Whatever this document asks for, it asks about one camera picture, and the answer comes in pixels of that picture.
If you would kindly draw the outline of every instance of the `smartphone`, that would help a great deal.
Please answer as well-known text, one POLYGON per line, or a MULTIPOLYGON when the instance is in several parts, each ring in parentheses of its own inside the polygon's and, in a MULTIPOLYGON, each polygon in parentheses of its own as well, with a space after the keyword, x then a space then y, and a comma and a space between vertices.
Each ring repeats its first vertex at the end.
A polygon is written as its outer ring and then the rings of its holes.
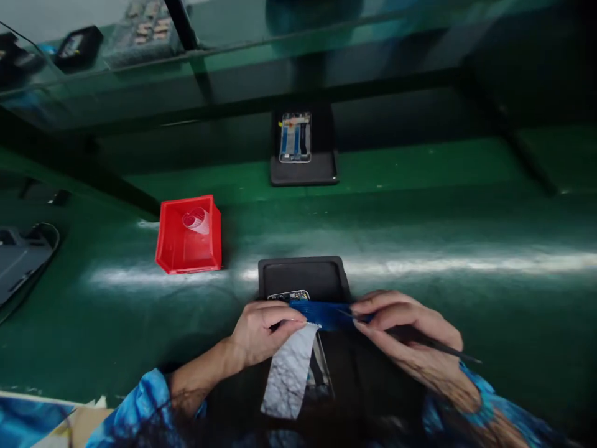
MULTIPOLYGON (((267 300, 280 300, 290 303, 294 300, 310 301, 309 293, 304 289, 290 292, 280 292, 271 294, 267 300)), ((309 374, 307 376, 307 388, 305 389, 305 398, 303 405, 305 407, 320 407, 323 404, 331 403, 335 398, 334 388, 331 384, 328 362, 323 352, 322 340, 319 332, 315 335, 313 352, 311 353, 311 362, 309 363, 309 374)))
POLYGON ((309 163, 311 161, 311 125, 310 112, 286 113, 280 122, 281 163, 309 163))

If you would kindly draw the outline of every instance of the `blue tape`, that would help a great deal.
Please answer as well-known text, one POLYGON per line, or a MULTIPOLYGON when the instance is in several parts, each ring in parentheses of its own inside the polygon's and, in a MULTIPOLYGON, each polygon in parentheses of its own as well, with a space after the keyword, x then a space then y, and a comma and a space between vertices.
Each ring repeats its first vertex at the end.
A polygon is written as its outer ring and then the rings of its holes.
POLYGON ((321 325, 321 331, 339 331, 354 329, 353 319, 338 310, 350 314, 350 304, 331 302, 291 301, 290 307, 299 311, 313 324, 321 325))

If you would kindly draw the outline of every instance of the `finger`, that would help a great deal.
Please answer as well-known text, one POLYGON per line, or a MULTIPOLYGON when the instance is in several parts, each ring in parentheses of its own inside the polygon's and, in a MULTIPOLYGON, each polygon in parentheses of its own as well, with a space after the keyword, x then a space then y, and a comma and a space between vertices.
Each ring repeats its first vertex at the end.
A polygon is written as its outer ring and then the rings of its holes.
POLYGON ((371 314, 396 303, 420 305, 415 299, 398 291, 373 291, 366 294, 363 300, 350 305, 350 309, 359 314, 371 314))
POLYGON ((372 329, 358 320, 354 320, 353 322, 356 329, 367 336, 387 356, 405 362, 413 358, 414 354, 411 348, 397 341, 385 331, 372 329))
POLYGON ((286 320, 280 324, 278 329, 270 336, 277 348, 283 346, 290 336, 304 328, 307 322, 297 322, 296 320, 286 320))
POLYGON ((289 306, 275 306, 258 309, 261 313, 261 320, 264 328, 279 324, 283 320, 296 320, 297 322, 306 322, 307 318, 294 308, 289 306))
POLYGON ((424 306, 395 303, 378 311, 369 323, 369 327, 376 330, 387 330, 395 325, 412 325, 430 338, 443 342, 449 347, 456 350, 463 348, 459 331, 437 311, 424 306))

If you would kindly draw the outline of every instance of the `gray machine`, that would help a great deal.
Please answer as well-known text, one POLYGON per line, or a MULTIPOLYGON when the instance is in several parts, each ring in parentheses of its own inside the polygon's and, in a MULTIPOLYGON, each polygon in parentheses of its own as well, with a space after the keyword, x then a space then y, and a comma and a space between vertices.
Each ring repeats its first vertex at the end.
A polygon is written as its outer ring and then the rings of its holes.
POLYGON ((23 237, 14 227, 0 227, 0 305, 50 258, 52 251, 40 232, 23 237))

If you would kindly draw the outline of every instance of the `red plastic bin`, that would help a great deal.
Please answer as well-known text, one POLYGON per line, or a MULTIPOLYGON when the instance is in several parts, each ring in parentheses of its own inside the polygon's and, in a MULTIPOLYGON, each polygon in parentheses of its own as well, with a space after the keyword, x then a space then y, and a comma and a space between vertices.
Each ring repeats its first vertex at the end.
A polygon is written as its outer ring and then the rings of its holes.
POLYGON ((213 196, 162 202, 155 262, 169 274, 219 271, 222 268, 221 215, 213 196), (210 214, 208 235, 184 226, 182 217, 201 207, 210 214))

